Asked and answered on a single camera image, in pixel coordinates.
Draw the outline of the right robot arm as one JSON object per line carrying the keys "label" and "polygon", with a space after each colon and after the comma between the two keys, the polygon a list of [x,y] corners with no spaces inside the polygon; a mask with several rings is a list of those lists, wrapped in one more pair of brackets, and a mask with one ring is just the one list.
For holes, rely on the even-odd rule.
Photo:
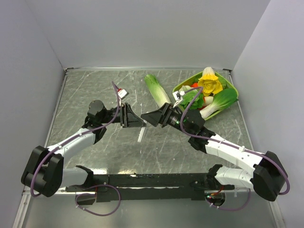
{"label": "right robot arm", "polygon": [[172,104],[165,103],[156,111],[141,115],[153,126],[167,125],[190,136],[188,142],[197,151],[220,157],[237,168],[215,165],[207,178],[212,189],[222,185],[253,189],[257,195],[268,201],[275,201],[282,195],[288,175],[278,156],[270,151],[255,152],[231,143],[204,126],[199,110],[176,111]]}

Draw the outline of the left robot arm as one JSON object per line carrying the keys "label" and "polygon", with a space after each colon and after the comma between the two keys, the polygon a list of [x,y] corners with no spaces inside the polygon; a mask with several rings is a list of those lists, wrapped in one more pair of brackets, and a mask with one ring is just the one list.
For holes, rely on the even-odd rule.
{"label": "left robot arm", "polygon": [[99,142],[106,132],[107,123],[119,123],[123,128],[145,127],[129,104],[119,104],[106,109],[100,100],[90,103],[85,123],[69,138],[44,148],[33,149],[21,176],[21,183],[46,197],[56,193],[59,188],[77,185],[83,191],[92,189],[94,173],[84,166],[65,169],[64,165],[85,148]]}

